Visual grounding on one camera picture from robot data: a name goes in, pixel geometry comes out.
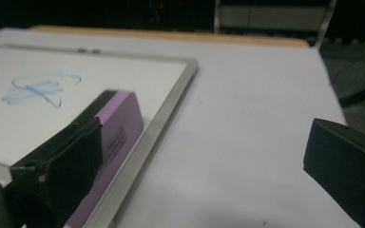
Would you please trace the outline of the silver framed whiteboard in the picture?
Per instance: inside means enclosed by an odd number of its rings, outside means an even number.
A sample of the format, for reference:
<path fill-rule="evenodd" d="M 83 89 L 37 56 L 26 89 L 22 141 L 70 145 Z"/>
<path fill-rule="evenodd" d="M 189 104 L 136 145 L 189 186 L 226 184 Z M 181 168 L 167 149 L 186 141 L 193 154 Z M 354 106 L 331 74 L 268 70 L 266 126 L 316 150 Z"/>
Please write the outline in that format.
<path fill-rule="evenodd" d="M 48 211 L 11 184 L 10 167 L 104 91 L 136 94 L 140 138 L 82 228 L 111 228 L 198 70 L 195 60 L 100 50 L 0 46 L 0 228 L 55 228 Z"/>

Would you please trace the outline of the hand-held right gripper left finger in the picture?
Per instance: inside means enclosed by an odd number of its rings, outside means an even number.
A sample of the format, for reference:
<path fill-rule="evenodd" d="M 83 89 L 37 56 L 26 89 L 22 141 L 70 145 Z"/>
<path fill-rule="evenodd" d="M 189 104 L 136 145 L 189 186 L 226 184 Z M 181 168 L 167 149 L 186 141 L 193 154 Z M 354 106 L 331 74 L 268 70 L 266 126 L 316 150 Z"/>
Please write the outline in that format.
<path fill-rule="evenodd" d="M 72 123 L 10 167 L 11 184 L 60 228 L 89 193 L 103 164 L 97 117 Z"/>

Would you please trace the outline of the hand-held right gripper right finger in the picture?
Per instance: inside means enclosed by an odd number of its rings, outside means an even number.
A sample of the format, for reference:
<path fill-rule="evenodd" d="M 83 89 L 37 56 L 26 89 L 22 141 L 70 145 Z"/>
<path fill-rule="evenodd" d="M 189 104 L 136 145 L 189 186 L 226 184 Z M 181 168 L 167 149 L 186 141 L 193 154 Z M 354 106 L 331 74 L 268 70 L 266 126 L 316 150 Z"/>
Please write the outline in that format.
<path fill-rule="evenodd" d="M 339 123 L 313 120 L 303 170 L 365 228 L 365 134 Z"/>

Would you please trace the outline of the purple whiteboard eraser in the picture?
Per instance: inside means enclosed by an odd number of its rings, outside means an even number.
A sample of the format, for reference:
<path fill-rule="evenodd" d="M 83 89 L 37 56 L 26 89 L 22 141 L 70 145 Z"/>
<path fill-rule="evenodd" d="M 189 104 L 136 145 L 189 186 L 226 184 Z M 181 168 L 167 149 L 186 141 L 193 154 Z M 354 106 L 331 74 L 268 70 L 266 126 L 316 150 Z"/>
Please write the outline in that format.
<path fill-rule="evenodd" d="M 102 92 L 76 119 L 98 117 L 102 126 L 103 165 L 89 193 L 68 219 L 67 228 L 82 228 L 144 130 L 136 94 Z"/>

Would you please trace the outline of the grey metal rack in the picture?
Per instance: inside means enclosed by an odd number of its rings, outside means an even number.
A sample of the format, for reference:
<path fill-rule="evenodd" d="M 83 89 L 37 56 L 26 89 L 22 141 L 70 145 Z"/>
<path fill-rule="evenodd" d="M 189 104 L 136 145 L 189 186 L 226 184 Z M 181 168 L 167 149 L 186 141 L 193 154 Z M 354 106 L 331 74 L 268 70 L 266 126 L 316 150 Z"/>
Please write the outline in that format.
<path fill-rule="evenodd" d="M 305 40 L 319 48 L 337 0 L 215 0 L 214 32 Z"/>

